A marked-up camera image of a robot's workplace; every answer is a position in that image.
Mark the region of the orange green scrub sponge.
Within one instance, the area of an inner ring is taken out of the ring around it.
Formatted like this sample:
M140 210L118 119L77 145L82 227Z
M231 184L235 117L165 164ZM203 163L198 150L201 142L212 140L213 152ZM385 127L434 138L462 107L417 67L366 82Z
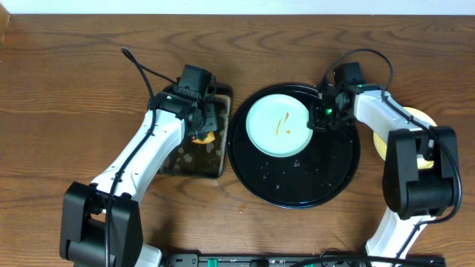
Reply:
M215 141L214 132L200 133L191 137L191 141L198 145L205 145Z

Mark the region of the yellow plate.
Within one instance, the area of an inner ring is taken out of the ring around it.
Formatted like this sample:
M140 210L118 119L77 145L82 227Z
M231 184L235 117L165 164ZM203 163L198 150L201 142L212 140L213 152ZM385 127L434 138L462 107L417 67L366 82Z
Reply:
M430 118L426 113L411 107L404 107L404 109L411 115L415 116L417 119L422 120L424 122L428 122L431 126L436 126L436 123L433 121L433 119ZM378 155L382 158L383 161L385 161L387 145L376 132L373 132L373 144ZM427 161L422 156L418 156L417 166L419 170L429 169L433 167L433 161Z

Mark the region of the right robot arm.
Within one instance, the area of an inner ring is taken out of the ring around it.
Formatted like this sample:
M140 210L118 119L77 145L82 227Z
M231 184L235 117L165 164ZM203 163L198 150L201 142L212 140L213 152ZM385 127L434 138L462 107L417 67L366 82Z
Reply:
M432 126L405 110L381 85L318 86L310 111L318 130L367 125L386 144L382 190L387 209L365 243L366 266L401 266L422 230L459 211L462 181L455 131Z

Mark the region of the light blue plate top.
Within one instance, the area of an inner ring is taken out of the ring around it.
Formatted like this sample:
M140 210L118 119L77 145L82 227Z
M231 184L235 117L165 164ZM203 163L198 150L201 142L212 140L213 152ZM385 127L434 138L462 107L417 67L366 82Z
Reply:
M271 94L258 99L249 109L246 132L251 143L268 156L294 156L310 143L309 110L295 97Z

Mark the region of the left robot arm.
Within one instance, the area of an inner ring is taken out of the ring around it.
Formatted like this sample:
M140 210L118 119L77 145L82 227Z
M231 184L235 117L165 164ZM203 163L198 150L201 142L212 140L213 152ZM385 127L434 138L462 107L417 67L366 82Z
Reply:
M160 169L218 178L232 92L170 85L150 98L138 131L88 185L64 195L59 254L75 266L158 266L163 253L143 240L140 203Z

